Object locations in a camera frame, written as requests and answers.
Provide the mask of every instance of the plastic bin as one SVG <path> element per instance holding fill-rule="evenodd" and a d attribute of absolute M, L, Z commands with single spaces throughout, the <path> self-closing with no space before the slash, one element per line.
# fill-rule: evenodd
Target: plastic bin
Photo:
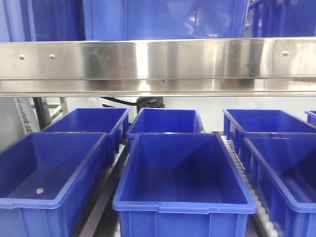
<path fill-rule="evenodd" d="M 249 0 L 245 37 L 304 37 L 316 34 L 316 1 Z"/>
<path fill-rule="evenodd" d="M 283 110 L 224 109 L 224 134 L 234 142 L 235 152 L 243 151 L 244 137 L 301 137 L 314 136 L 316 127 Z M 244 160 L 245 172 L 249 161 Z"/>
<path fill-rule="evenodd" d="M 315 110 L 308 110 L 305 111 L 307 114 L 307 122 L 316 126 L 316 111 Z"/>
<path fill-rule="evenodd" d="M 247 0 L 83 0 L 87 40 L 239 38 Z"/>
<path fill-rule="evenodd" d="M 49 125 L 43 132 L 106 132 L 112 150 L 126 138 L 129 108 L 78 108 Z"/>
<path fill-rule="evenodd" d="M 251 183 L 279 236 L 316 236 L 316 136 L 244 141 Z"/>
<path fill-rule="evenodd" d="M 0 236 L 70 237 L 106 142 L 105 133 L 33 133 L 0 153 Z"/>
<path fill-rule="evenodd" d="M 0 0 L 0 42 L 84 40 L 79 0 Z"/>
<path fill-rule="evenodd" d="M 131 148 L 137 133 L 200 133 L 203 130 L 202 121 L 197 110 L 141 108 L 126 136 Z"/>
<path fill-rule="evenodd" d="M 138 134 L 114 197 L 122 236 L 244 237 L 256 205 L 215 134 Z"/>

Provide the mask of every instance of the blue plastic bin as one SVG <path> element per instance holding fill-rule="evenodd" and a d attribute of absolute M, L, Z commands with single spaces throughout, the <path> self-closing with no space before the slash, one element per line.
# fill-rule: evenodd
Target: blue plastic bin
<path fill-rule="evenodd" d="M 126 136 L 131 148 L 137 133 L 200 133 L 203 130 L 202 121 L 197 110 L 141 108 Z"/>
<path fill-rule="evenodd" d="M 249 0 L 245 37 L 307 37 L 316 34 L 315 0 Z"/>
<path fill-rule="evenodd" d="M 113 207 L 124 237 L 244 237 L 255 202 L 215 134 L 138 134 Z"/>
<path fill-rule="evenodd" d="M 106 142 L 105 133 L 33 133 L 0 153 L 0 236 L 70 237 Z"/>
<path fill-rule="evenodd" d="M 80 0 L 0 0 L 0 42 L 84 40 Z"/>
<path fill-rule="evenodd" d="M 305 111 L 307 114 L 307 122 L 316 126 L 316 110 Z"/>
<path fill-rule="evenodd" d="M 87 40 L 239 38 L 247 0 L 83 0 Z"/>
<path fill-rule="evenodd" d="M 224 134 L 234 142 L 235 152 L 244 151 L 244 137 L 301 137 L 314 136 L 316 127 L 283 110 L 224 109 Z M 249 161 L 244 160 L 248 173 Z"/>
<path fill-rule="evenodd" d="M 126 138 L 129 108 L 78 108 L 49 125 L 43 132 L 106 132 L 112 150 Z"/>
<path fill-rule="evenodd" d="M 316 236 L 316 136 L 245 138 L 251 183 L 279 236 Z"/>

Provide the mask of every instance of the stainless steel rail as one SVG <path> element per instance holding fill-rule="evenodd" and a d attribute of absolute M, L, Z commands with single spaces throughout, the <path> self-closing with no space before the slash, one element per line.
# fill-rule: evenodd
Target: stainless steel rail
<path fill-rule="evenodd" d="M 0 43 L 0 96 L 316 95 L 316 38 Z"/>

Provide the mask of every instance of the metal shelf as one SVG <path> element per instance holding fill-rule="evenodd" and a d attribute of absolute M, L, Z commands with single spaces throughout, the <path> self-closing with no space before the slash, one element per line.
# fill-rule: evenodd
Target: metal shelf
<path fill-rule="evenodd" d="M 316 38 L 0 43 L 0 96 L 316 95 Z"/>

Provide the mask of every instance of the blue storage crate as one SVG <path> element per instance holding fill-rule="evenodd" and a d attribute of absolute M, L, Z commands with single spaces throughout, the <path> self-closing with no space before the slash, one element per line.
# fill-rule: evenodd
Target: blue storage crate
<path fill-rule="evenodd" d="M 197 110 L 141 108 L 126 135 L 131 148 L 137 133 L 200 133 L 203 130 L 202 121 Z"/>
<path fill-rule="evenodd" d="M 224 134 L 234 142 L 245 173 L 249 160 L 244 159 L 244 137 L 300 137 L 316 133 L 316 127 L 283 110 L 224 109 Z"/>
<path fill-rule="evenodd" d="M 247 0 L 83 0 L 87 40 L 239 38 Z"/>
<path fill-rule="evenodd" d="M 316 34 L 315 0 L 249 0 L 245 37 L 307 37 Z"/>
<path fill-rule="evenodd" d="M 0 236 L 70 237 L 101 178 L 105 133 L 33 133 L 0 153 Z"/>
<path fill-rule="evenodd" d="M 138 134 L 113 201 L 124 237 L 244 237 L 256 204 L 220 136 Z"/>
<path fill-rule="evenodd" d="M 307 122 L 316 126 L 316 111 L 315 110 L 308 110 L 305 111 L 307 114 Z"/>
<path fill-rule="evenodd" d="M 106 132 L 112 150 L 126 138 L 129 108 L 78 108 L 49 125 L 43 132 Z"/>
<path fill-rule="evenodd" d="M 84 40 L 79 0 L 0 0 L 0 42 Z"/>
<path fill-rule="evenodd" d="M 283 237 L 316 236 L 316 136 L 245 138 L 251 184 Z"/>

